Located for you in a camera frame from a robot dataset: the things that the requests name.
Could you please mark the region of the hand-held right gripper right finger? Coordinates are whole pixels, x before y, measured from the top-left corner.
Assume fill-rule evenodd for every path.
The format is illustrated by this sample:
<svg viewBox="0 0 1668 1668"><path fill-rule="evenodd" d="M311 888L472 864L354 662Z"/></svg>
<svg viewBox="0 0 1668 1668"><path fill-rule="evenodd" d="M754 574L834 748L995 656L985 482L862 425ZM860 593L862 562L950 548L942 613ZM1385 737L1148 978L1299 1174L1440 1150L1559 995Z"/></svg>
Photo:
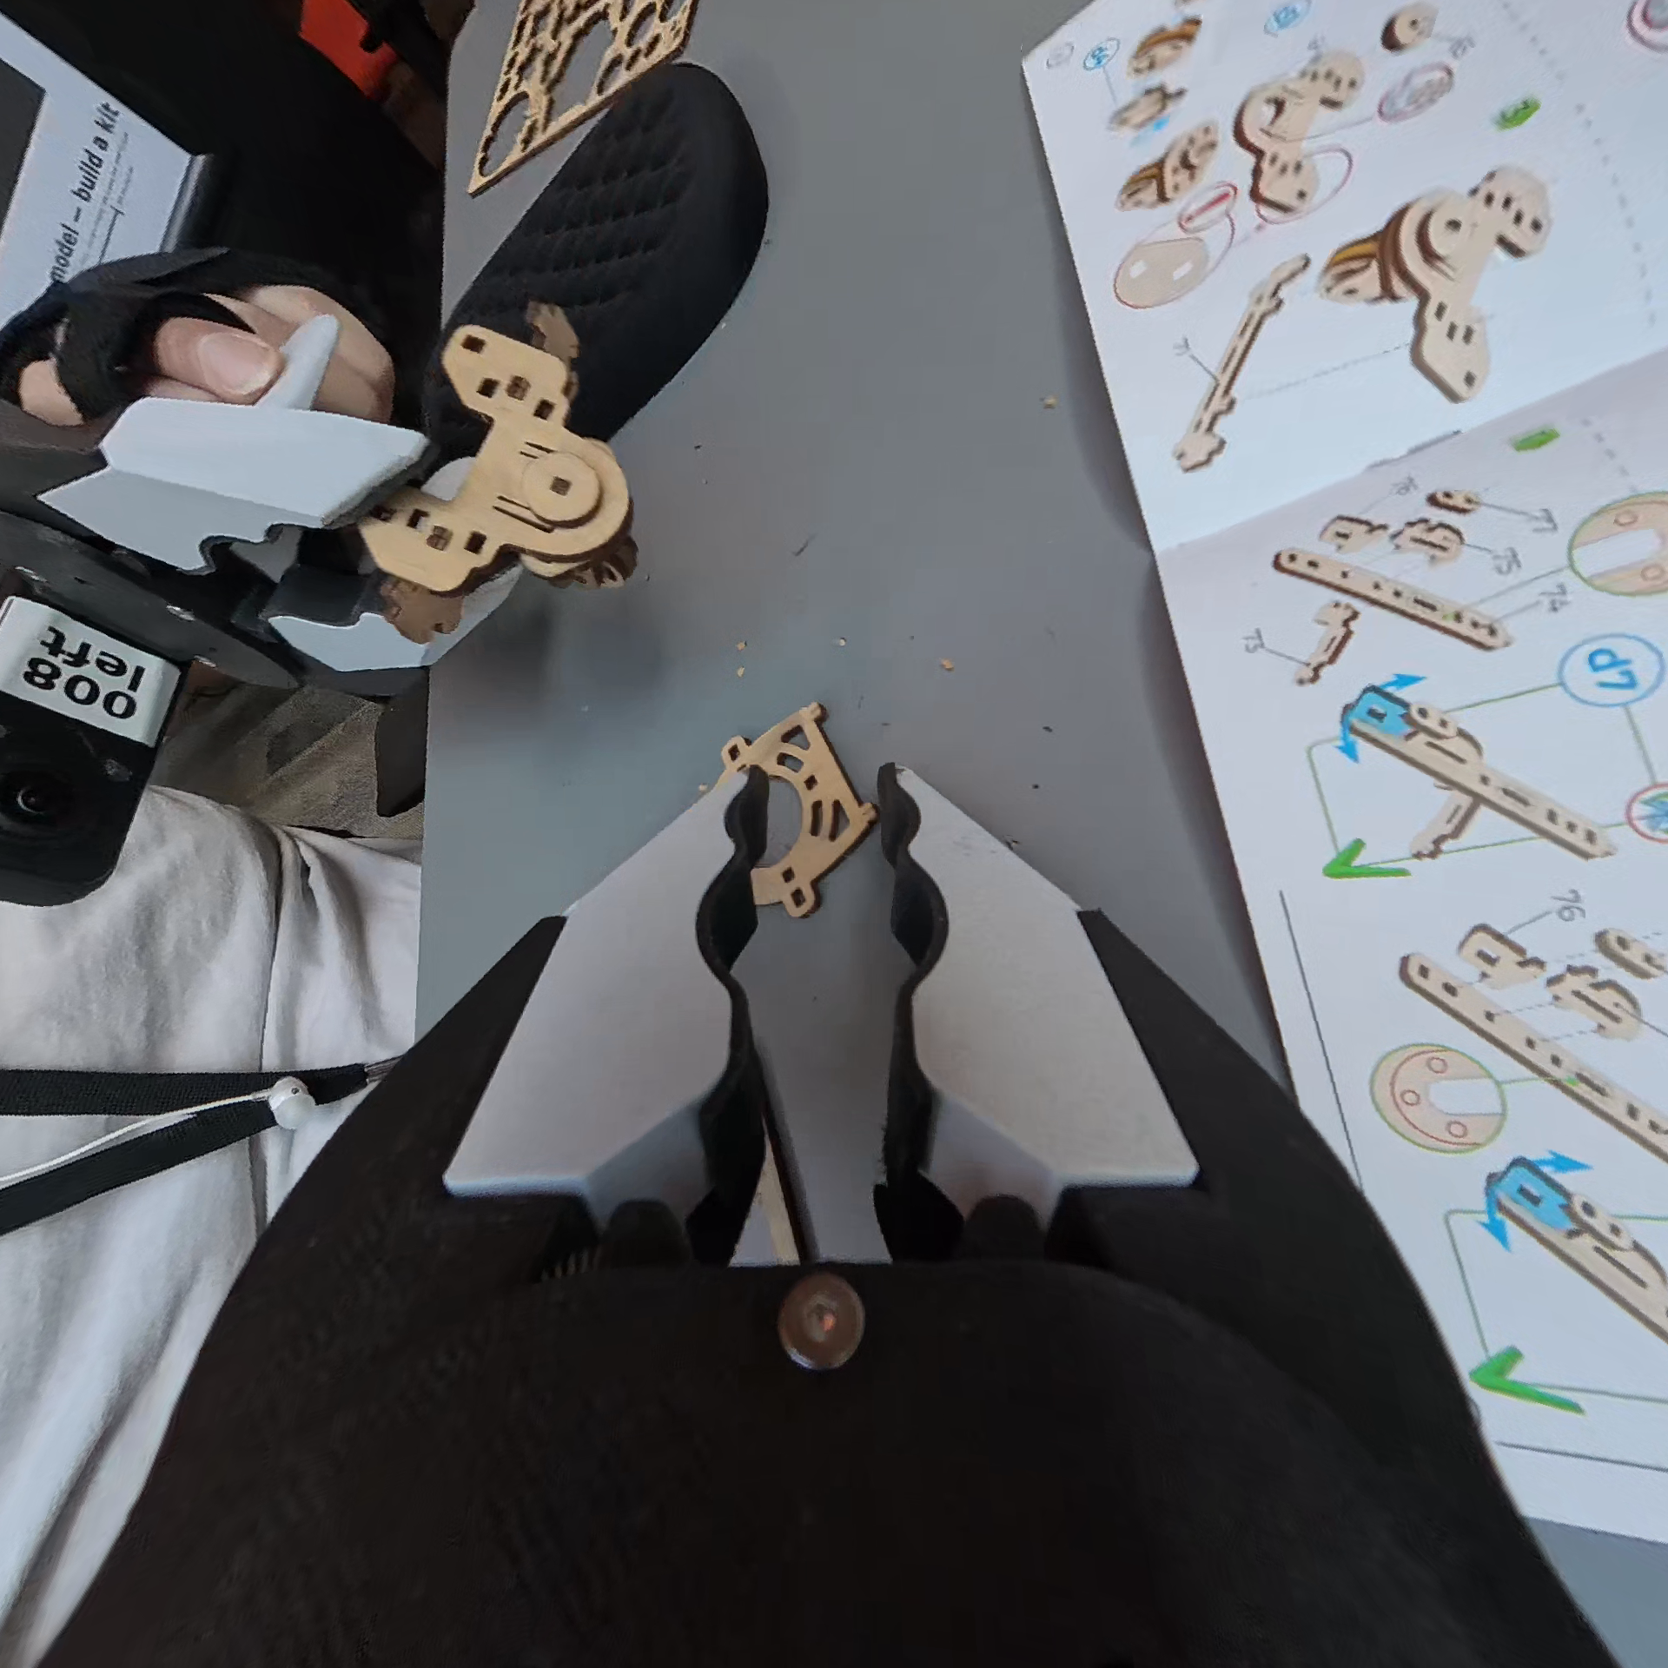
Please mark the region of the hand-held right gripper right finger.
<svg viewBox="0 0 1668 1668"><path fill-rule="evenodd" d="M919 772L883 764L877 799L911 960L875 1187L887 1254L946 1258L993 1197L1050 1227L1073 1187L1195 1182L1073 899Z"/></svg>

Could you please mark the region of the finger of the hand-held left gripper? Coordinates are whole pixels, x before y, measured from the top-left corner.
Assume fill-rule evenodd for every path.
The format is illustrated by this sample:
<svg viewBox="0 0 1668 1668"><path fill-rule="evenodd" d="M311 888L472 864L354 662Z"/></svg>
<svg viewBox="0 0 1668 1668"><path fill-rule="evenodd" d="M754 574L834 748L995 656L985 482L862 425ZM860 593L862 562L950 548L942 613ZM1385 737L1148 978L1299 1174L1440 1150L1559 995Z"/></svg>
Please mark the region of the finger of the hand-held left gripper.
<svg viewBox="0 0 1668 1668"><path fill-rule="evenodd" d="M297 654L336 674L391 674L419 670L438 662L470 631L489 617L511 593L517 576L495 576L485 586L458 595L460 617L448 629L434 629L425 641L405 637L381 611L360 609L348 623L325 623L301 615L276 613L272 631Z"/></svg>
<svg viewBox="0 0 1668 1668"><path fill-rule="evenodd" d="M315 409L135 403L103 437L103 466L38 503L133 552L203 572L209 543L338 523L425 448L415 429Z"/></svg>

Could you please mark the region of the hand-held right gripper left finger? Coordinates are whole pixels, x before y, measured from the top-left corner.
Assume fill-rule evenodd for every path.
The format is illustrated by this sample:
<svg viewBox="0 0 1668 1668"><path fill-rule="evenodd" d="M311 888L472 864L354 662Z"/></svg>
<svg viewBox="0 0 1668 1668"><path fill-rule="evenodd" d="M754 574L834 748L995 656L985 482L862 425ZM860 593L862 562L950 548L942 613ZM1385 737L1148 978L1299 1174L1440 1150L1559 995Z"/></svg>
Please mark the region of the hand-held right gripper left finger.
<svg viewBox="0 0 1668 1668"><path fill-rule="evenodd" d="M764 1164L764 1076L732 966L756 929L768 788L746 766L574 901L442 1183L560 1195L603 1227L664 1205L728 1264Z"/></svg>

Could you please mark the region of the thin laser-cut wooden strip piece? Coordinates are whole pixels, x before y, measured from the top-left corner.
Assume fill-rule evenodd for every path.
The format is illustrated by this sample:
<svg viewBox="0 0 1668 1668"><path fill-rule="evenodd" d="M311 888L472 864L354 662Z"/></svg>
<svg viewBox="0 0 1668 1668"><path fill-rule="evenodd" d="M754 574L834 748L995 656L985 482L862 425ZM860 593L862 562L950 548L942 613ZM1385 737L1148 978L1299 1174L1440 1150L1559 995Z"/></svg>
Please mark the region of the thin laser-cut wooden strip piece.
<svg viewBox="0 0 1668 1668"><path fill-rule="evenodd" d="M356 525L381 572L383 617L421 650L446 648L501 576L615 590L636 568L619 460L568 427L574 329L554 303L530 301L527 317L530 343L483 325L450 335L442 370L487 435L472 456L397 490Z"/></svg>

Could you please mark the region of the wooden ring-shaped puzzle piece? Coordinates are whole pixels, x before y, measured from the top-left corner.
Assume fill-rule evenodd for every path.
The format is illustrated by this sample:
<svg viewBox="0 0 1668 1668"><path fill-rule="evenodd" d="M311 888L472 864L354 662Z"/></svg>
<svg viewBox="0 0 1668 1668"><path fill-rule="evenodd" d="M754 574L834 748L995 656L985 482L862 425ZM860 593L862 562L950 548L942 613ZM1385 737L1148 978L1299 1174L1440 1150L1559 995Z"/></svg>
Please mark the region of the wooden ring-shaped puzzle piece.
<svg viewBox="0 0 1668 1668"><path fill-rule="evenodd" d="M721 748L723 778L748 766L789 786L799 801L801 827L779 860L752 872L754 905L779 905L803 919L819 907L819 882L866 839L879 819L844 774L822 733L826 711L811 701L758 739L730 737Z"/></svg>

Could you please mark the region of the grey desk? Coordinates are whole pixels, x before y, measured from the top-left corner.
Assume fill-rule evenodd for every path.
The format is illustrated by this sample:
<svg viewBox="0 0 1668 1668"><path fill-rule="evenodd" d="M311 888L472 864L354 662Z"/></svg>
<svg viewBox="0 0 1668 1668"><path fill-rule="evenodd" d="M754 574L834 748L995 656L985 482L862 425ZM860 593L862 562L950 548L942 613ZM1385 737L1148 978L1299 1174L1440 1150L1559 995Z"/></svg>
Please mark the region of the grey desk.
<svg viewBox="0 0 1668 1668"><path fill-rule="evenodd" d="M699 4L770 219L724 327L619 437L642 570L530 582L440 664L421 1019L821 699L1105 911L1252 1052L1281 1029L1024 56L1085 4ZM1542 1538L1663 1664L1663 1540Z"/></svg>

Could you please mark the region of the person's left hand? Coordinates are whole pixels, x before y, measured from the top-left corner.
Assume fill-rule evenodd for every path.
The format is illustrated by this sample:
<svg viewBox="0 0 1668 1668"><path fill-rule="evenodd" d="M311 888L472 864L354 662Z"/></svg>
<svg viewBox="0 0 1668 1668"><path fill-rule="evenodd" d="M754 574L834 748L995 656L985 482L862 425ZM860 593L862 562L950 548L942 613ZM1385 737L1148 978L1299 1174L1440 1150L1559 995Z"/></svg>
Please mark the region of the person's left hand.
<svg viewBox="0 0 1668 1668"><path fill-rule="evenodd" d="M303 323L332 319L315 407L389 421L397 374L370 301L305 260L234 249L107 260L52 282L1 333L1 397L74 427L136 397L248 405Z"/></svg>

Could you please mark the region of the white printed kit box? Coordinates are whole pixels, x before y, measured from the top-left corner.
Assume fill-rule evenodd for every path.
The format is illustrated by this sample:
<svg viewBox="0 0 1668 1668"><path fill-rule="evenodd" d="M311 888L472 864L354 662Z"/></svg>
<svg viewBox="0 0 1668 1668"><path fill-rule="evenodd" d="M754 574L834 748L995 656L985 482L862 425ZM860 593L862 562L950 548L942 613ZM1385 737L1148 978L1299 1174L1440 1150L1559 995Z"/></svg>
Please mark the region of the white printed kit box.
<svg viewBox="0 0 1668 1668"><path fill-rule="evenodd" d="M1 21L1 317L87 266L178 247L209 156Z"/></svg>

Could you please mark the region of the black mesh wrist rest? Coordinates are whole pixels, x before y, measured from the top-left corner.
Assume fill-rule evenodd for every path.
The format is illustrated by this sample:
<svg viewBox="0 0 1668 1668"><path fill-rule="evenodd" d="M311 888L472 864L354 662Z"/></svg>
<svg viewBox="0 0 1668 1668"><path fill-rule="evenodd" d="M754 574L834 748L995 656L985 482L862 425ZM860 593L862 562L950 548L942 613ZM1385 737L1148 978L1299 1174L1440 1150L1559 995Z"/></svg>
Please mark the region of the black mesh wrist rest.
<svg viewBox="0 0 1668 1668"><path fill-rule="evenodd" d="M644 74L532 200L450 311L530 343L532 303L574 329L568 427L607 443L719 327L754 266L766 174L728 86L697 64Z"/></svg>

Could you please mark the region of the laser-cut wooden parts sheet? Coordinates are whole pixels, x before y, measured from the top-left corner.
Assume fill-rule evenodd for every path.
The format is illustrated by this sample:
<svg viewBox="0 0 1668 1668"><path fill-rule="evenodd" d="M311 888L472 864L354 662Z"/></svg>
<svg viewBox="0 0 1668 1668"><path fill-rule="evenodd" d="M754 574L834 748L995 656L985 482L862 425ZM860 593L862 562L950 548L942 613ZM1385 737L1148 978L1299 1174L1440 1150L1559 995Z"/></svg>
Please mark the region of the laser-cut wooden parts sheet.
<svg viewBox="0 0 1668 1668"><path fill-rule="evenodd" d="M479 196L683 51L695 2L521 2L474 145Z"/></svg>

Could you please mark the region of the person's white shirt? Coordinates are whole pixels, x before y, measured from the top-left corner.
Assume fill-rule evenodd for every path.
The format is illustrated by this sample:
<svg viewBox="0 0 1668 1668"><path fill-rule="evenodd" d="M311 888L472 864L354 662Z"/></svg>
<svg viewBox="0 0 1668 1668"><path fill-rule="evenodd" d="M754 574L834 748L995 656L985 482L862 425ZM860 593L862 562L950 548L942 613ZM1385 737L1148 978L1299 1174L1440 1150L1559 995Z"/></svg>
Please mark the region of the person's white shirt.
<svg viewBox="0 0 1668 1668"><path fill-rule="evenodd" d="M3 1068L278 1078L397 1056L419 905L415 840L150 788L103 886L3 903ZM358 1101L3 1236L3 1664L33 1664L72 1615L229 1285Z"/></svg>

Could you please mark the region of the white assembly instruction booklet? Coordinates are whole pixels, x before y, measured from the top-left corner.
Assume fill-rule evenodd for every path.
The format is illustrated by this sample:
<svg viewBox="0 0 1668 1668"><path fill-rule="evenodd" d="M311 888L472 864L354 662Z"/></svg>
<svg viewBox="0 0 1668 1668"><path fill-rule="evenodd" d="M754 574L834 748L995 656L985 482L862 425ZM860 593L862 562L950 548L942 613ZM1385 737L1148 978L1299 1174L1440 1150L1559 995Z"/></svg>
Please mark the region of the white assembly instruction booklet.
<svg viewBox="0 0 1668 1668"><path fill-rule="evenodd" d="M1303 1113L1518 1507L1663 1540L1665 5L1024 82Z"/></svg>

